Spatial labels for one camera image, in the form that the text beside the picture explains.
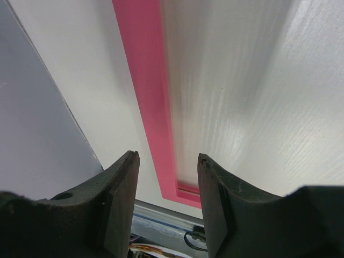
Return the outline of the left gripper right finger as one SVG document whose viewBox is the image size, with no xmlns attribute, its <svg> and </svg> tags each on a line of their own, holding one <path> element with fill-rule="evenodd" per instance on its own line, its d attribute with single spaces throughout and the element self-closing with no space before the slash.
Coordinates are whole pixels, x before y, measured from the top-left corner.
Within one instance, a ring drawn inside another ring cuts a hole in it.
<svg viewBox="0 0 344 258">
<path fill-rule="evenodd" d="M 209 257 L 343 257 L 343 187 L 304 186 L 280 197 L 198 157 Z"/>
</svg>

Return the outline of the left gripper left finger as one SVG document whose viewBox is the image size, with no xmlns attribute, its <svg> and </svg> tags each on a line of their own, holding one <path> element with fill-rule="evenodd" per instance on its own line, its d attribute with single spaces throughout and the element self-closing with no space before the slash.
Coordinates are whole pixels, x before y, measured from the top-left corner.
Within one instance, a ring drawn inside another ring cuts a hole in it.
<svg viewBox="0 0 344 258">
<path fill-rule="evenodd" d="M 139 154 L 51 199 L 1 192 L 1 257 L 126 257 Z"/>
</svg>

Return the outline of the pink wooden photo frame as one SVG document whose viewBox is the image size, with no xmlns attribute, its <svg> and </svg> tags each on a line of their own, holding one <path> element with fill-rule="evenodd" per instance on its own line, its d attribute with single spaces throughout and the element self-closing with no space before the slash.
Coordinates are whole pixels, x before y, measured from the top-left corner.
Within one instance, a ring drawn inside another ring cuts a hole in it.
<svg viewBox="0 0 344 258">
<path fill-rule="evenodd" d="M 177 179 L 160 1 L 112 4 L 162 197 L 200 208 L 198 188 Z"/>
</svg>

